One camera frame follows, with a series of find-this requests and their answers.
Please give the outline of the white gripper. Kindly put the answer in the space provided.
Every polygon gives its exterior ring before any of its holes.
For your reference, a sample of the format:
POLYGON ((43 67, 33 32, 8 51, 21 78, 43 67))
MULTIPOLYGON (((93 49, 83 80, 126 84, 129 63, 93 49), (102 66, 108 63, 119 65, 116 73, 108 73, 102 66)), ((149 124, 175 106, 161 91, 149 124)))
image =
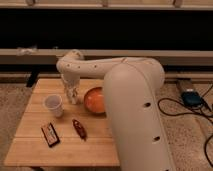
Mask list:
POLYGON ((78 103, 78 92, 76 86, 70 86, 69 84, 66 84, 65 93, 71 104, 76 105, 78 103))

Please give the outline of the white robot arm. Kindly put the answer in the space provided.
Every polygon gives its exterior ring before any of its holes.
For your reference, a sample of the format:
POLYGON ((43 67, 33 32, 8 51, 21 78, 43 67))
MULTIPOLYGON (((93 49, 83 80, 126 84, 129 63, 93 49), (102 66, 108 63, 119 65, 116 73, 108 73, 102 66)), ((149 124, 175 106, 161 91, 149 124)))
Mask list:
POLYGON ((86 60, 80 51, 71 50, 56 67, 72 100, 82 77, 103 80, 105 111, 122 171, 176 171, 156 101, 165 80, 157 60, 86 60))

